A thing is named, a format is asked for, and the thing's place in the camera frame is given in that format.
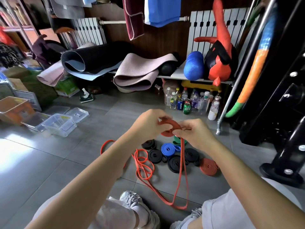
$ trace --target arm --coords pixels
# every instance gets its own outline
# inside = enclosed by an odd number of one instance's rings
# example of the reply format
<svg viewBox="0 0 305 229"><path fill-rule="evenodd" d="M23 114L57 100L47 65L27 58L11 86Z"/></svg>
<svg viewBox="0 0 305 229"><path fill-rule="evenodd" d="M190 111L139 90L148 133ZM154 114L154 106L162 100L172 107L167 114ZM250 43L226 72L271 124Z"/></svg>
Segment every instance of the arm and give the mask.
<svg viewBox="0 0 305 229"><path fill-rule="evenodd" d="M256 228L304 227L305 213L217 141L200 119L180 125L183 130L173 133L211 156Z"/></svg>
<svg viewBox="0 0 305 229"><path fill-rule="evenodd" d="M148 110L108 150L75 177L26 229L88 228L109 194L123 166L136 148L171 125L158 125L170 118L162 110Z"/></svg>

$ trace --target hand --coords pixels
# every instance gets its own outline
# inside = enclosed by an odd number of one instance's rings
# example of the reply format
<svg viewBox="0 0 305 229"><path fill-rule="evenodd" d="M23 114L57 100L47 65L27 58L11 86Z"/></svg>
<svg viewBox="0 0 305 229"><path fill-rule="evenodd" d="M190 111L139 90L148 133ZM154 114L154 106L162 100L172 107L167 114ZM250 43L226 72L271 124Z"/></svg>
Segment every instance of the hand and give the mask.
<svg viewBox="0 0 305 229"><path fill-rule="evenodd" d="M144 142L156 138L160 133L170 130L173 126L170 124L159 125L160 118L172 119L165 111L161 109L150 109L142 113L129 132L135 134L137 139L143 144Z"/></svg>
<svg viewBox="0 0 305 229"><path fill-rule="evenodd" d="M209 153L211 145L217 142L217 139L201 119L185 120L179 124L182 130L173 130L173 134L186 139L196 149Z"/></svg>

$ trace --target green resistance band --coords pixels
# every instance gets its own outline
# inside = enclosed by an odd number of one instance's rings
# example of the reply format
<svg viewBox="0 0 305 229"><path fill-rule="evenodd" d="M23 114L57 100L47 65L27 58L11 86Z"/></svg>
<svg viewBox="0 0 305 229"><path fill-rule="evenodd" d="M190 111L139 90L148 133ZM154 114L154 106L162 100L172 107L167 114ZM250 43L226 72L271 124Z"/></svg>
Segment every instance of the green resistance band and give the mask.
<svg viewBox="0 0 305 229"><path fill-rule="evenodd" d="M173 137L173 144L174 144L174 145L180 145L180 144L181 144L181 139L180 139L180 137L174 136L174 137Z"/></svg>

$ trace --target orange box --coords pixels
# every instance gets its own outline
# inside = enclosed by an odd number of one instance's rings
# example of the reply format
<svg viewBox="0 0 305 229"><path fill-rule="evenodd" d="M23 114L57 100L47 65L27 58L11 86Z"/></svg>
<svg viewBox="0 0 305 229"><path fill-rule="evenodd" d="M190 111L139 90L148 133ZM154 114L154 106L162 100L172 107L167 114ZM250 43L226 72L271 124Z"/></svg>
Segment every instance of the orange box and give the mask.
<svg viewBox="0 0 305 229"><path fill-rule="evenodd" d="M4 122L21 125L21 121L34 113L26 99L8 96L0 100L0 120Z"/></svg>

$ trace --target rolled yoga mat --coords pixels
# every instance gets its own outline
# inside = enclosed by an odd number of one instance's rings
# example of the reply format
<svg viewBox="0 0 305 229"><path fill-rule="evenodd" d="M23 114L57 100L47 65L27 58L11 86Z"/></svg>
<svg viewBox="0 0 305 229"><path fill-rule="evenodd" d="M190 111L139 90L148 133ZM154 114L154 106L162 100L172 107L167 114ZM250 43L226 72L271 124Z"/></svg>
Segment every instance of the rolled yoga mat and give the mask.
<svg viewBox="0 0 305 229"><path fill-rule="evenodd" d="M130 43L116 41L66 51L62 54L61 61L63 68L74 76L80 78L82 78L80 74L99 76L117 69L130 52L132 52Z"/></svg>
<svg viewBox="0 0 305 229"><path fill-rule="evenodd" d="M122 89L147 90L158 76L158 67L166 61L177 61L177 59L173 54L157 59L145 59L129 53L117 70L113 83Z"/></svg>

